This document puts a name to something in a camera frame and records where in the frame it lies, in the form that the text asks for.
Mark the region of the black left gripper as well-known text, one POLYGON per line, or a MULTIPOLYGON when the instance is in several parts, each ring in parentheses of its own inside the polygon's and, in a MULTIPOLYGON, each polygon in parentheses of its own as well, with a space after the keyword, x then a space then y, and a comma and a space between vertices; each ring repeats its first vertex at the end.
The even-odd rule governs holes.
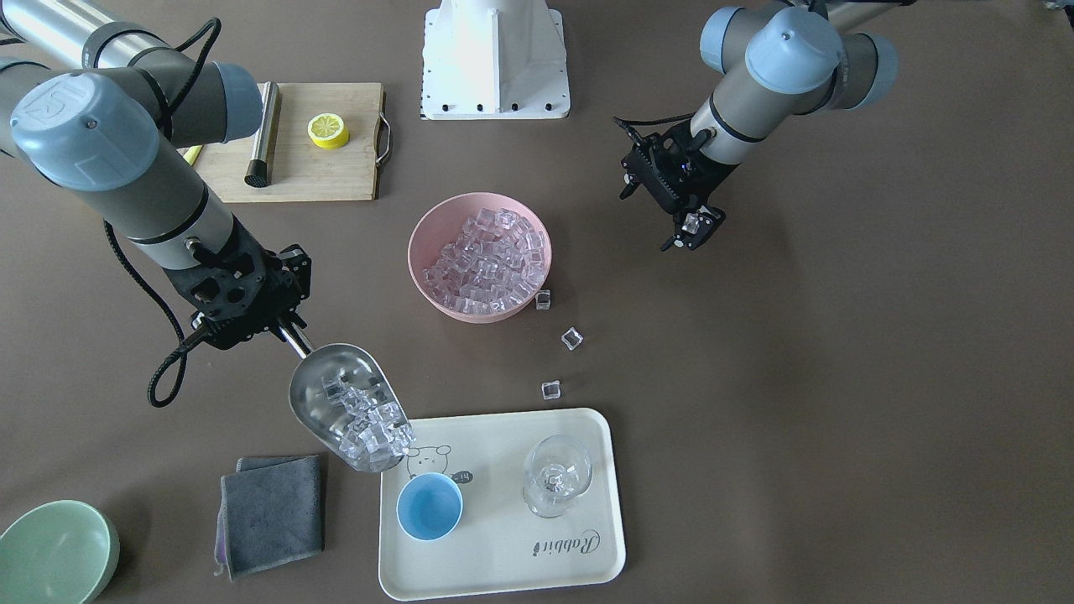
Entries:
POLYGON ((621 160, 625 186, 620 199, 628 199, 644 187, 663 211, 674 215, 674 231, 661 244, 661 251, 673 247, 695 251, 727 218, 725 211, 703 205, 737 166, 707 157, 701 146, 714 136, 707 130, 691 133, 688 119, 621 119, 620 128, 632 141, 630 150, 621 160), (686 230, 688 216, 679 215, 684 211, 701 218, 695 236, 686 230))

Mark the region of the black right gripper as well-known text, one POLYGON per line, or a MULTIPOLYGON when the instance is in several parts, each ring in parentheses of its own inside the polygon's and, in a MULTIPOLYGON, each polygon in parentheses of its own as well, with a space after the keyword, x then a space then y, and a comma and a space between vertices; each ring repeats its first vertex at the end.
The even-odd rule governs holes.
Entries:
POLYGON ((188 255, 193 267, 164 272, 200 314, 193 340, 230 349, 262 332, 284 341, 307 326, 297 307, 310 297, 313 261, 300 245, 268 251, 234 219, 220 251, 198 243, 188 255))

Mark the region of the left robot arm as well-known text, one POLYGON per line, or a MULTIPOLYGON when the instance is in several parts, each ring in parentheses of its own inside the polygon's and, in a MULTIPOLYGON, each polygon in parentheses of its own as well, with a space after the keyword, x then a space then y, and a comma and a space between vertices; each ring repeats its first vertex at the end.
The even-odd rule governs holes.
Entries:
POLYGON ((786 118, 870 106, 890 91, 897 51, 859 26, 894 8, 894 1, 772 1, 720 8, 709 17, 701 57, 722 80, 702 106, 665 118, 663 133, 643 135, 636 120, 615 120, 632 141, 621 162, 621 198, 644 187, 672 217, 663 249, 694 251, 712 238, 726 217, 710 195, 786 118))

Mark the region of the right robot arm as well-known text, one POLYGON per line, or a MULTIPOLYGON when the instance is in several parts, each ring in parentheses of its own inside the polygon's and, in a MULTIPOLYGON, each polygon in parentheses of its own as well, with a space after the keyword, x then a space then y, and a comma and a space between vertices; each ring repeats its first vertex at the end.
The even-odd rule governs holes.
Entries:
POLYGON ((182 156, 253 135, 268 110, 240 64, 191 59, 89 1, 4 1, 3 32, 66 61, 3 59, 3 154, 99 213, 195 307, 185 349, 272 332, 311 353, 300 246, 265 249, 182 156))

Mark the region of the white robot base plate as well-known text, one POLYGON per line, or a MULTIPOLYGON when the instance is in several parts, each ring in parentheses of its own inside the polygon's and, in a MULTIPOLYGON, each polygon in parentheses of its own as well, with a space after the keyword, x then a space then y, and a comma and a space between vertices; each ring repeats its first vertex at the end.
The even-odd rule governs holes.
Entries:
POLYGON ((571 113, 563 15, 545 1, 441 1, 423 24, 421 118, 550 120, 571 113))

